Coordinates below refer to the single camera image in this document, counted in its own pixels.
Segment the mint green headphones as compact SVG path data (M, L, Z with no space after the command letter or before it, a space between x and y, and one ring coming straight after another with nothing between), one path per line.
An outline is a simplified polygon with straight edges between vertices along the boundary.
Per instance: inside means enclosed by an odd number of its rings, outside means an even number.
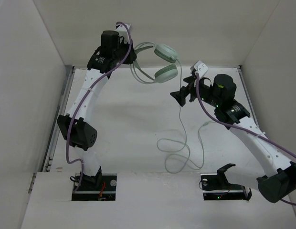
M134 47L134 52L139 55L147 50L152 50L153 54L162 61L162 64L142 66L138 60L134 60L130 65L132 76L141 84L162 84L177 76L182 76L182 65L176 50L164 43L141 42Z

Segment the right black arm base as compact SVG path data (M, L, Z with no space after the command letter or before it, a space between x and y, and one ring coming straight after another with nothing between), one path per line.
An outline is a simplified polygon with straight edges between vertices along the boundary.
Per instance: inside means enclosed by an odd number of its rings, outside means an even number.
M221 184L216 173L201 173L199 188L205 201L245 200L252 197L250 188L237 184Z

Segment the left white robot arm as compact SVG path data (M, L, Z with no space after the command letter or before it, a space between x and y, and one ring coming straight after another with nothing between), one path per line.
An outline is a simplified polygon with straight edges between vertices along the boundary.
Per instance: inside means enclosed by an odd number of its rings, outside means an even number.
M79 94L65 115L57 119L60 132L65 140L65 156L68 164L80 162L81 172L71 180L85 183L91 189L102 184L98 175L100 165L97 162L93 146L97 140L97 129L91 122L91 116L98 96L108 82L112 72L122 64L136 59L128 27L122 24L113 31L103 31L100 46L94 51L87 64L87 72Z

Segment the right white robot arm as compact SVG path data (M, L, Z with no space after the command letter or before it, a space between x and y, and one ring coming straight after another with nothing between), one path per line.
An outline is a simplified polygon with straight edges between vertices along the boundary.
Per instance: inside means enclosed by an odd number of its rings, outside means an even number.
M209 86L204 83L205 80L205 77L193 73L184 79L187 86L170 95L180 106L185 105L187 96L190 102L197 99L200 104L213 106L215 116L210 118L239 138L263 168L263 172L259 173L228 163L217 170L217 184L222 188L230 185L253 188L271 203L282 201L296 190L296 162L282 154L284 148L268 139L248 110L235 100L237 86L232 77L218 74Z

